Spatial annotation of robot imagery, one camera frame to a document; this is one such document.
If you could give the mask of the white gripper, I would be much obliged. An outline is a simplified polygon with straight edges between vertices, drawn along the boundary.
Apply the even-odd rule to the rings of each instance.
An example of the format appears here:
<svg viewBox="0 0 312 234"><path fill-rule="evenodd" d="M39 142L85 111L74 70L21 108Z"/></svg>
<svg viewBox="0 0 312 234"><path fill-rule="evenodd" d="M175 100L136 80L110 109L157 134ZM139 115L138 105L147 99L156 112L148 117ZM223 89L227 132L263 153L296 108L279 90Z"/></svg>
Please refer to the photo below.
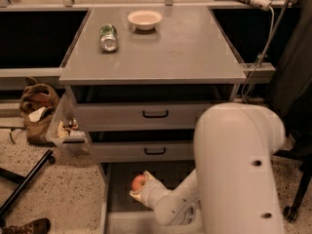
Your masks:
<svg viewBox="0 0 312 234"><path fill-rule="evenodd" d="M143 174L146 182L141 187L141 191L131 190L130 196L141 202L145 207L154 209L161 198L170 193L170 190L150 172L144 171Z"/></svg>

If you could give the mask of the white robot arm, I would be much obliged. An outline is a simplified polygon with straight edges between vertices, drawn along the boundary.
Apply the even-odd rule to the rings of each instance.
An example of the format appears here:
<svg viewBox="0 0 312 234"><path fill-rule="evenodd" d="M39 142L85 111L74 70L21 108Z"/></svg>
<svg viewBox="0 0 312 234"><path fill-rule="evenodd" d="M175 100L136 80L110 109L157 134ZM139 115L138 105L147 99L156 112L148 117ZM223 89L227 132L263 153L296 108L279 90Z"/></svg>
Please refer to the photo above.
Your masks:
<svg viewBox="0 0 312 234"><path fill-rule="evenodd" d="M196 124L191 174L170 190L144 172L130 195L164 226L190 223L199 204L205 234L285 234L271 165L284 142L284 125L270 109L214 105Z"/></svg>

